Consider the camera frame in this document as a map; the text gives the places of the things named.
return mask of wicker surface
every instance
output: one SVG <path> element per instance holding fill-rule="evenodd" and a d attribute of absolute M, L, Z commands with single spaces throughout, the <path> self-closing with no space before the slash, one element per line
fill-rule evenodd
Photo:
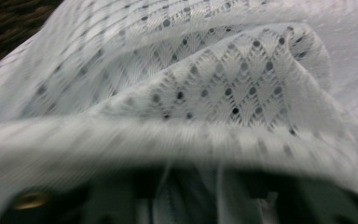
<path fill-rule="evenodd" d="M 35 34 L 62 0 L 0 0 L 0 60 Z"/>

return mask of perforated fabric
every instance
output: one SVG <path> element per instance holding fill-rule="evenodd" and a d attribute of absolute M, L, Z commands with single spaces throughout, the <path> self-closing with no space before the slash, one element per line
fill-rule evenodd
<path fill-rule="evenodd" d="M 358 0 L 67 0 L 0 62 L 0 208 L 176 163 L 358 193 Z"/>

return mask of white garment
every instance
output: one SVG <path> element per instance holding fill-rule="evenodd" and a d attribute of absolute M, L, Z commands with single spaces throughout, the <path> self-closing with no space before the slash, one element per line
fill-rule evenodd
<path fill-rule="evenodd" d="M 0 209 L 191 162 L 358 192 L 358 0 L 66 0 L 0 62 Z"/>

